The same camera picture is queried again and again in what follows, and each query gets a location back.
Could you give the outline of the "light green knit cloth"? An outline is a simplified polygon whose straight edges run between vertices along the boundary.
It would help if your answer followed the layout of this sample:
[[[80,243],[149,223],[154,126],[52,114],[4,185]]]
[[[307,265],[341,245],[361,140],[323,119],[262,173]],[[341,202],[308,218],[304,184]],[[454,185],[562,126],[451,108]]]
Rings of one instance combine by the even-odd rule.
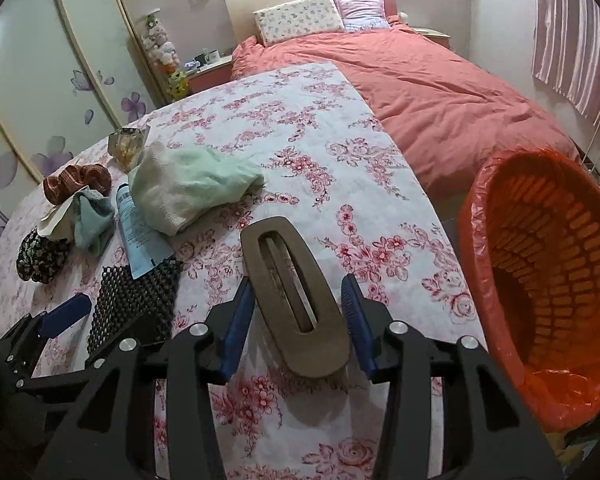
[[[260,166],[202,145],[147,145],[129,173],[132,200],[148,226],[167,236],[185,230],[208,210],[237,203],[264,185]]]

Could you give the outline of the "black floral scrunchie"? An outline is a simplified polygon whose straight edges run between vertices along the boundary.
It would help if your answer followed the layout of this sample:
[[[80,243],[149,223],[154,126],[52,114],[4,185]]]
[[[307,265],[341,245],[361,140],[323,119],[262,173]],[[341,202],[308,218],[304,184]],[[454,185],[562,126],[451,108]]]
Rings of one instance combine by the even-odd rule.
[[[16,258],[16,270],[23,281],[48,284],[64,267],[71,250],[71,243],[49,240],[32,230],[20,243]]]

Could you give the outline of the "pink striped curtain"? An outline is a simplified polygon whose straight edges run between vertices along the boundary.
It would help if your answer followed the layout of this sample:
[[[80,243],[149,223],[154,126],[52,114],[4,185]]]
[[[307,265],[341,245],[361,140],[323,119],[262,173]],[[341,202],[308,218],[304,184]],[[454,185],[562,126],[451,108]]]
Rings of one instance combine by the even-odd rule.
[[[536,0],[532,75],[586,119],[600,119],[600,7],[595,0]]]

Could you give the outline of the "light blue cream tube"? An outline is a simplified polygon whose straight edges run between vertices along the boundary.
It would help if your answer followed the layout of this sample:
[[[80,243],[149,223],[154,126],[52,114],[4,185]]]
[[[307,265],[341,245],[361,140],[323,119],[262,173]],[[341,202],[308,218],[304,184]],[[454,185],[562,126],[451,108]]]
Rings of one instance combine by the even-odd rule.
[[[173,249],[160,232],[148,226],[132,199],[127,183],[118,187],[116,203],[132,279],[137,280],[171,258]]]

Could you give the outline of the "silver yellow snack bag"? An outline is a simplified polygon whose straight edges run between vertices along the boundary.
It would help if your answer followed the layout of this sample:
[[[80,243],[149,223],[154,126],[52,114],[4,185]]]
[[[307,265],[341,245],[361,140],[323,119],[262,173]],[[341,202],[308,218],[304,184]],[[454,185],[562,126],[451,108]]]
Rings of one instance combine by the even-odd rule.
[[[107,151],[127,174],[142,160],[150,127],[123,127],[108,136]]]

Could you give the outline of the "striped pink pillow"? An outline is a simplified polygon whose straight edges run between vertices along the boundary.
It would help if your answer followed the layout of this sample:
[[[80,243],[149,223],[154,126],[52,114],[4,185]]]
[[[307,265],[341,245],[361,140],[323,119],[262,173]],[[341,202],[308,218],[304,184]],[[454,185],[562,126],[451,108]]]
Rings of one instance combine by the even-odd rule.
[[[389,29],[385,0],[334,0],[346,32]]]

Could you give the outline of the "white mug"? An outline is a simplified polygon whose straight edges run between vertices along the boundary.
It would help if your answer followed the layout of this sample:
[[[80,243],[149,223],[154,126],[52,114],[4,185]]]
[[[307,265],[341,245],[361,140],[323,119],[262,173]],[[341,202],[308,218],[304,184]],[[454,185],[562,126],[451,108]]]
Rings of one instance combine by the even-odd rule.
[[[207,65],[217,63],[220,59],[221,55],[218,50],[210,50],[204,54],[204,62],[206,62]]]

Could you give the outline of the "hanging plush toys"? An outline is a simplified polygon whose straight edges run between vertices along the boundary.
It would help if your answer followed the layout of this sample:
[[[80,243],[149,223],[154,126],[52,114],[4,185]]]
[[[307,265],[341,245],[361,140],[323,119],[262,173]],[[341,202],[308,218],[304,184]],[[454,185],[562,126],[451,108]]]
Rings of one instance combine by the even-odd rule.
[[[142,44],[158,81],[170,100],[175,102],[188,96],[187,76],[159,13],[160,10],[155,9],[146,15]]]

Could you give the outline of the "white paper piece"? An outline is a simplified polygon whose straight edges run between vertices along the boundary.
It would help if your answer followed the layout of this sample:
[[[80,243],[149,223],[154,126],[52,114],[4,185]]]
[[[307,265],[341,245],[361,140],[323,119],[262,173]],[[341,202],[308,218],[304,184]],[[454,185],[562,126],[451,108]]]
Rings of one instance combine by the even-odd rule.
[[[74,241],[74,195],[70,195],[62,204],[55,206],[38,222],[38,236],[52,242]]]

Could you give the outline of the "black mesh net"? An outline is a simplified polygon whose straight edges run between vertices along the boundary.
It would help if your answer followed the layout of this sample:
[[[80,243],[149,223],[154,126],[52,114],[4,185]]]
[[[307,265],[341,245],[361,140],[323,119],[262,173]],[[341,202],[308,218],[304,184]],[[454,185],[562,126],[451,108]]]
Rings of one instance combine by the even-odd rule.
[[[158,344],[171,338],[183,263],[166,258],[139,278],[130,266],[106,266],[87,337],[87,362],[105,359],[122,339]]]

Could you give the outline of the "salmon pink duvet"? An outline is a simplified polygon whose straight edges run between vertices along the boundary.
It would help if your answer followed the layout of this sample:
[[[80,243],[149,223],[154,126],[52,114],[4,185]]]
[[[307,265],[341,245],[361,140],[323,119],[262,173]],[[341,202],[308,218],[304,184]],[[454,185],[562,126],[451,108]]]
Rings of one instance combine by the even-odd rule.
[[[414,29],[321,32],[232,54],[235,79],[289,65],[331,62],[362,96],[433,200],[466,193],[501,151],[578,150],[557,120],[506,81]]]

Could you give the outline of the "teal green sock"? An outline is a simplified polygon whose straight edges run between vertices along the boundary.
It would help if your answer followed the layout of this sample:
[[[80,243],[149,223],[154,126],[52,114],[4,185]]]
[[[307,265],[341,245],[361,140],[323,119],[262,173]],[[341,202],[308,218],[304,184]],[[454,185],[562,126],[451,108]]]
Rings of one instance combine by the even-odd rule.
[[[84,188],[74,194],[72,210],[76,247],[100,257],[114,234],[114,208],[109,198]]]

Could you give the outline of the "flower print sliding wardrobe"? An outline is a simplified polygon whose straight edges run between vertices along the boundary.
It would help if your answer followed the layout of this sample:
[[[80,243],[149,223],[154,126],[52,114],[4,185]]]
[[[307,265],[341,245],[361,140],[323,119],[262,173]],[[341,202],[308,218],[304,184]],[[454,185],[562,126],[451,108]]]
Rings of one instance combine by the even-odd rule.
[[[0,0],[0,237],[44,177],[160,104],[122,0]]]

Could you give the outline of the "right side nightstand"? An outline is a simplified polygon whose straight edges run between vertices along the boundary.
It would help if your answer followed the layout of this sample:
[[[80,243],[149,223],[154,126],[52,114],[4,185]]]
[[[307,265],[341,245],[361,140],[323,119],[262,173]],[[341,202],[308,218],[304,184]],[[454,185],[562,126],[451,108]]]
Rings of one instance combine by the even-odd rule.
[[[442,47],[451,49],[451,37],[445,34],[444,32],[439,32],[438,30],[428,27],[414,27],[413,30],[414,32],[417,32],[420,36],[424,36],[425,38],[435,42],[436,44],[440,44],[440,46]]]

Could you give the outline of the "brown knit scrunchie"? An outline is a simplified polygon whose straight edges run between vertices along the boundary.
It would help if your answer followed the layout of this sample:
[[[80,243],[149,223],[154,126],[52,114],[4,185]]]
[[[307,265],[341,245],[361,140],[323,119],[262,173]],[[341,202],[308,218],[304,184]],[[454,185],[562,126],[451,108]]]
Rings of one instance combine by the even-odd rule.
[[[68,165],[57,176],[52,174],[43,180],[43,192],[46,200],[57,206],[81,188],[90,188],[107,196],[111,185],[110,173],[101,164]]]

